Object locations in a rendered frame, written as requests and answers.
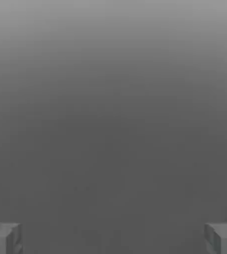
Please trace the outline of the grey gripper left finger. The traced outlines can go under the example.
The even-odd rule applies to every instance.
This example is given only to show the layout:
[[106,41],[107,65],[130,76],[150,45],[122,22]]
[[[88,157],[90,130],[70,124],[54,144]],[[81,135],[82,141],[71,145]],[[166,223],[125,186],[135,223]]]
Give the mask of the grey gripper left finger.
[[0,254],[23,254],[22,224],[0,223]]

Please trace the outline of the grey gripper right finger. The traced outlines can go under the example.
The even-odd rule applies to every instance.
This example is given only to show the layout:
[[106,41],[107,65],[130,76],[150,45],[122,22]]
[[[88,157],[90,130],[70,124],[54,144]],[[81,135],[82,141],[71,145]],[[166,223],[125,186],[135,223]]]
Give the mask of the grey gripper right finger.
[[227,223],[206,223],[204,239],[207,254],[227,254]]

